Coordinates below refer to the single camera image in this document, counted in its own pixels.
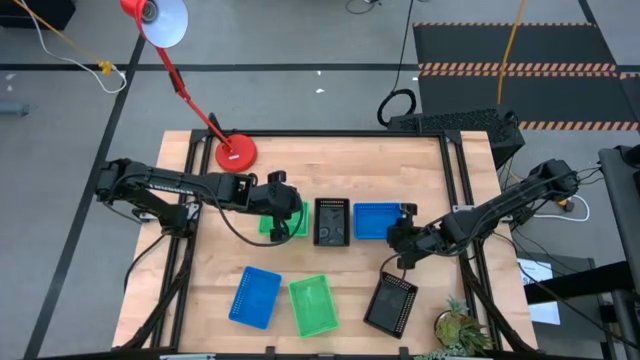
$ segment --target red desk lamp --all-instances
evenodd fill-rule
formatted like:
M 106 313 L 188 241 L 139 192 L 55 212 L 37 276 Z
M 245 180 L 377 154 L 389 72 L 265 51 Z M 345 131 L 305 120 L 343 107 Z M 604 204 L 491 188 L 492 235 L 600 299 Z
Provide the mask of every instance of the red desk lamp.
M 125 13 L 135 19 L 142 36 L 156 48 L 165 68 L 169 71 L 178 96 L 198 114 L 220 140 L 215 152 L 216 161 L 220 167 L 230 172 L 241 172 L 250 168 L 258 156 L 253 140 L 240 134 L 226 137 L 220 132 L 217 124 L 214 125 L 191 100 L 180 73 L 164 50 L 179 43 L 187 32 L 189 15 L 183 0 L 120 0 L 120 5 Z

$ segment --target lamp arm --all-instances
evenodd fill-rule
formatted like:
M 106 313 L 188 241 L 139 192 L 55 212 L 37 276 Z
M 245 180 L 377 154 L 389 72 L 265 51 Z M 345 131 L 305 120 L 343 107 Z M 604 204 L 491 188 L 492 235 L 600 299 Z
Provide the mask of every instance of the lamp arm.
M 187 92 L 187 88 L 184 86 L 184 81 L 180 76 L 180 72 L 178 72 L 176 67 L 171 63 L 171 60 L 169 60 L 167 52 L 163 48 L 159 47 L 156 47 L 156 51 L 158 52 L 160 59 L 162 59 L 164 67 L 169 72 L 169 77 L 171 78 L 171 83 L 173 84 L 173 88 L 176 91 L 176 94 L 178 94 L 178 96 L 180 96 L 187 103 L 187 105 L 189 105 L 189 107 L 198 115 L 198 117 L 200 117 L 200 119 L 204 121 L 205 124 L 207 124 L 209 129 L 213 131 L 213 134 L 216 136 L 216 138 L 227 145 L 231 152 L 233 152 L 233 146 L 229 142 L 229 139 L 227 139 L 227 137 L 222 134 L 220 129 L 218 129 L 218 127 L 215 126 L 211 122 L 211 120 L 209 120 L 209 118 L 202 112 L 202 110 L 200 110 L 198 105 L 196 105 L 193 100 L 191 100 L 191 95 L 189 95 L 189 93 Z

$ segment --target green tray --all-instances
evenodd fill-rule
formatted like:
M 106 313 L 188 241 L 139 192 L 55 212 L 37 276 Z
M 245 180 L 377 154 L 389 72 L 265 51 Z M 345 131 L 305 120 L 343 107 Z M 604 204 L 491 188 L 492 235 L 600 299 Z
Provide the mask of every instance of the green tray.
M 304 211 L 304 218 L 302 219 L 302 224 L 300 224 L 298 232 L 294 234 L 294 236 L 298 237 L 305 237 L 309 234 L 309 203 L 307 201 L 302 202 L 302 210 Z M 289 231 L 293 231 L 293 229 L 296 228 L 298 219 L 300 219 L 300 211 L 291 214 L 291 219 L 285 221 Z M 271 216 L 261 216 L 258 232 L 261 235 L 269 236 L 271 229 L 273 229 L 273 218 Z
M 340 326 L 325 275 L 289 283 L 289 296 L 300 337 L 317 335 Z

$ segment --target white cable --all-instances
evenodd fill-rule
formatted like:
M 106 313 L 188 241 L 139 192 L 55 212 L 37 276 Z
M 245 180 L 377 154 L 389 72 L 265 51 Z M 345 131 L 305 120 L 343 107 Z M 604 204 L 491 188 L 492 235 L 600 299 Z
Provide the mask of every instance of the white cable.
M 25 2 L 25 0 L 20 0 L 20 2 L 22 3 L 22 5 L 24 5 L 27 9 L 31 10 L 31 8 L 29 8 L 29 6 L 27 5 L 27 3 Z M 47 49 L 47 47 L 44 45 L 44 39 L 42 38 L 42 31 L 40 30 L 40 25 L 38 25 L 38 20 L 36 20 L 35 17 L 33 17 L 33 15 L 31 15 L 31 11 L 27 11 L 27 13 L 29 14 L 29 16 L 31 17 L 31 20 L 33 20 L 33 24 L 36 26 L 36 30 L 38 31 L 38 37 L 40 38 L 40 45 L 42 45 L 42 49 L 49 54 L 51 57 L 54 57 L 58 60 L 62 60 L 62 61 L 66 61 L 66 62 L 70 62 L 72 64 L 76 64 L 78 65 L 80 68 L 82 68 L 83 70 L 86 70 L 87 72 L 89 72 L 91 75 L 93 75 L 93 77 L 96 78 L 96 80 L 98 81 L 98 84 L 100 84 L 100 87 L 102 87 L 102 90 L 104 90 L 104 92 L 106 92 L 107 94 L 117 94 L 120 91 L 122 91 L 126 86 L 127 86 L 127 79 L 125 78 L 124 74 L 122 72 L 120 72 L 120 70 L 118 70 L 118 68 L 112 64 L 111 65 L 111 69 L 113 71 L 115 71 L 116 73 L 118 73 L 118 75 L 120 75 L 120 77 L 122 78 L 122 80 L 124 81 L 122 83 L 122 86 L 118 89 L 118 90 L 108 90 L 106 87 L 104 87 L 104 84 L 102 83 L 102 81 L 100 80 L 100 78 L 98 77 L 98 75 L 91 69 L 89 69 L 88 67 L 80 64 L 79 62 L 73 60 L 73 59 L 69 59 L 69 58 L 63 58 L 60 57 L 58 55 L 52 54 L 51 52 L 49 52 L 49 50 Z
M 538 219 L 560 219 L 560 220 L 567 220 L 567 221 L 573 221 L 573 222 L 585 222 L 589 220 L 589 215 L 591 211 L 589 210 L 589 205 L 587 204 L 587 201 L 583 199 L 582 196 L 580 195 L 573 195 L 573 197 L 582 201 L 582 203 L 584 204 L 584 208 L 587 210 L 587 215 L 583 219 L 573 219 L 573 218 L 562 216 L 562 215 L 533 215 L 533 217 Z

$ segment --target blue basket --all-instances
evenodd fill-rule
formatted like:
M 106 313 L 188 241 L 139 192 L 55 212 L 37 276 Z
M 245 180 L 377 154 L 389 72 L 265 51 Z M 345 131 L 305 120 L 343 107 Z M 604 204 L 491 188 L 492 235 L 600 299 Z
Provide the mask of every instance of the blue basket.
M 400 203 L 356 203 L 353 205 L 353 235 L 361 240 L 386 239 L 387 228 L 400 217 Z
M 281 281 L 279 274 L 247 266 L 233 299 L 229 320 L 266 330 Z

